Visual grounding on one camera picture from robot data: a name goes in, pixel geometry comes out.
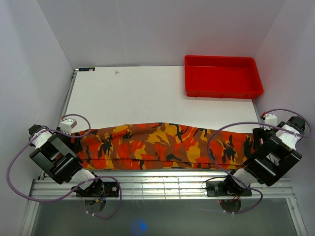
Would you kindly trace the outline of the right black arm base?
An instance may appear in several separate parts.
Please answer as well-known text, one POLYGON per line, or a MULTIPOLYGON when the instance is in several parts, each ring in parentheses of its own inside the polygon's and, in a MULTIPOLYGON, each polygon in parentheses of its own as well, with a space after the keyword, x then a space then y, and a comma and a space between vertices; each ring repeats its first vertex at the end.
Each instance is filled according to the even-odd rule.
POLYGON ((249 197, 252 195, 251 190, 225 181, 207 181, 206 190, 208 197, 249 197))

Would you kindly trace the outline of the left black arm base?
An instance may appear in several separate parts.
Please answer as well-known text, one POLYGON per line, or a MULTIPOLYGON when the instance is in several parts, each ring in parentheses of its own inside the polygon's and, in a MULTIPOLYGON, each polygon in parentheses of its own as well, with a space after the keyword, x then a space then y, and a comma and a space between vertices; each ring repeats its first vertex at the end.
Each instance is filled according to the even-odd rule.
POLYGON ((119 186, 116 182, 103 182, 102 180, 93 181, 87 188, 78 187, 75 191, 76 197, 118 197, 119 186))

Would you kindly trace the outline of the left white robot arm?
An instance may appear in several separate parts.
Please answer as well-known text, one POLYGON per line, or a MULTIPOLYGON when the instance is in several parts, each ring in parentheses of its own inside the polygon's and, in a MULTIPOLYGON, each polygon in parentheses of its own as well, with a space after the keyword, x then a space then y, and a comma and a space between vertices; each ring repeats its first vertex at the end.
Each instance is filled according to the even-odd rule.
POLYGON ((104 196, 103 181, 83 168, 83 161, 67 143, 68 137, 47 129, 36 124, 29 128, 29 139, 34 138, 30 144, 34 147, 30 159, 58 184, 82 183, 74 191, 78 197, 104 196))

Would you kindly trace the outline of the orange camouflage trousers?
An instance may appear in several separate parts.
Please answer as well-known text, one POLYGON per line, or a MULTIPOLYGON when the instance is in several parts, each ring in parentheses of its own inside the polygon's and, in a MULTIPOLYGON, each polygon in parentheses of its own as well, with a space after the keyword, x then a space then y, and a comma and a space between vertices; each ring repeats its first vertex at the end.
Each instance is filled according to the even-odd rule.
POLYGON ((125 124, 73 133, 81 138, 83 167, 90 170, 236 170, 253 152, 252 133, 221 131, 174 123, 125 124))

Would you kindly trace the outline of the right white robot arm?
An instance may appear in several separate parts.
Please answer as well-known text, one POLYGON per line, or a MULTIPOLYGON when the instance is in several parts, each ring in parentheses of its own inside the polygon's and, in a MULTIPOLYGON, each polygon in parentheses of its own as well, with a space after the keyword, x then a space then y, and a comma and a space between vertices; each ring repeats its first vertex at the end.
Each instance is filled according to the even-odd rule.
POLYGON ((254 128, 253 152, 245 151, 247 160, 243 167, 231 171, 221 183, 221 190, 226 195, 250 196, 250 186, 254 182, 271 186, 282 178, 301 159, 302 154, 296 150, 296 144, 301 139, 298 134, 305 134, 306 121, 299 116, 292 116, 287 122, 277 125, 289 130, 287 133, 268 126, 254 128))

